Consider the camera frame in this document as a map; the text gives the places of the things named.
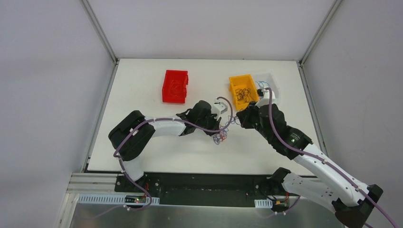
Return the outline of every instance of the metal panel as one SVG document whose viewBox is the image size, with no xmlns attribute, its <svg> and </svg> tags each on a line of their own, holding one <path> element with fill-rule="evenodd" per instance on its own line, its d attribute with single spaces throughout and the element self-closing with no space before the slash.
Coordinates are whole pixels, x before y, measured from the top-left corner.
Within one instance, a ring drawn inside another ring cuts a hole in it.
<svg viewBox="0 0 403 228">
<path fill-rule="evenodd" d="M 146 210 L 128 212 L 119 207 L 95 219 L 80 219 L 96 216 L 113 207 L 100 204 L 77 204 L 73 228 L 342 228 L 335 216 L 323 207 L 306 199 L 285 216 L 278 214 L 270 219 L 270 209 L 151 206 Z"/>
</svg>

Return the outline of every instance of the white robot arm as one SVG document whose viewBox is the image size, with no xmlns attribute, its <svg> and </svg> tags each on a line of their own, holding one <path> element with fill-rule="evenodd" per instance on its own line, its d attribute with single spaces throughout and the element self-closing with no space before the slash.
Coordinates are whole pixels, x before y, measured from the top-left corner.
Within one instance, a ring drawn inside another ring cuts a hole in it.
<svg viewBox="0 0 403 228">
<path fill-rule="evenodd" d="M 322 205 L 349 228 L 363 227 L 374 205 L 362 193 L 377 202 L 383 190 L 377 185 L 368 186 L 348 174 L 321 152 L 308 136 L 288 126 L 278 107 L 269 105 L 270 92 L 268 88 L 258 90 L 261 99 L 250 102 L 245 110 L 237 113 L 241 127 L 257 130 L 278 153 L 310 170 L 321 182 L 307 180 L 284 168 L 279 168 L 270 181 L 289 193 Z"/>
<path fill-rule="evenodd" d="M 383 190 L 377 185 L 368 186 L 348 174 L 302 131 L 288 126 L 284 114 L 271 104 L 270 92 L 269 88 L 259 89 L 261 99 L 250 102 L 246 109 L 237 113 L 241 127 L 257 130 L 278 153 L 310 170 L 321 182 L 302 178 L 284 168 L 279 168 L 268 181 L 286 192 L 322 205 L 349 228 L 363 227 Z M 117 157 L 121 159 L 122 167 L 136 181 L 144 174 L 138 156 L 151 138 L 187 135 L 196 127 L 211 136 L 219 131 L 220 114 L 225 111 L 227 106 L 218 100 L 213 106 L 200 101 L 193 109 L 171 117 L 152 118 L 133 111 L 109 134 L 116 149 L 114 156 L 119 151 Z"/>
</svg>

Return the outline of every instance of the white table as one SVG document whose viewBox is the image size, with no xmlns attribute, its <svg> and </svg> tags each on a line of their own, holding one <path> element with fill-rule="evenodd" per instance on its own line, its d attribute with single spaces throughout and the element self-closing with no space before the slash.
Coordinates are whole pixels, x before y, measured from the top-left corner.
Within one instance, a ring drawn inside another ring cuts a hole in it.
<svg viewBox="0 0 403 228">
<path fill-rule="evenodd" d="M 167 69 L 188 70 L 186 103 L 162 103 L 162 85 Z M 212 103 L 218 96 L 232 100 L 230 76 L 266 70 L 281 90 L 279 108 L 289 125 L 302 130 L 317 144 L 296 62 L 196 59 L 121 59 L 89 160 L 89 171 L 120 171 L 112 156 L 109 132 L 133 110 L 154 117 L 171 116 L 192 108 L 199 100 Z M 222 125 L 227 122 L 227 115 Z M 203 131 L 181 137 L 153 138 L 140 155 L 144 171 L 272 174 L 284 167 L 299 175 L 313 175 L 304 167 L 278 154 L 253 129 L 232 124 L 228 138 L 216 145 Z"/>
</svg>

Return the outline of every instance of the gray wall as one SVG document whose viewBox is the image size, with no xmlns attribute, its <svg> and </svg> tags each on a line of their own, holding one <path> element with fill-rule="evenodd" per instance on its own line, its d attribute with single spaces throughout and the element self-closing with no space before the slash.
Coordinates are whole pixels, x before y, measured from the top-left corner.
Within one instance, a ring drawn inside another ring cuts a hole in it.
<svg viewBox="0 0 403 228">
<path fill-rule="evenodd" d="M 78 0 L 0 1 L 0 227 L 55 225 L 112 66 Z"/>
<path fill-rule="evenodd" d="M 121 58 L 300 59 L 334 0 L 90 0 Z"/>
<path fill-rule="evenodd" d="M 345 0 L 305 64 L 330 157 L 403 226 L 403 1 Z M 369 224 L 392 227 L 375 210 Z"/>
</svg>

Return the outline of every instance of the blue wire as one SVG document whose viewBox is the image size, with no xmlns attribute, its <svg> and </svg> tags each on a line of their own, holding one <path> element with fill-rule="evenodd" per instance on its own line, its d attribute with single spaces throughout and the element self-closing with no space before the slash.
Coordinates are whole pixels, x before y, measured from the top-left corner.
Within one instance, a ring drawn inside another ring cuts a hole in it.
<svg viewBox="0 0 403 228">
<path fill-rule="evenodd" d="M 259 85 L 260 88 L 264 88 L 266 86 L 270 87 L 270 84 L 265 81 L 255 81 L 255 82 Z"/>
</svg>

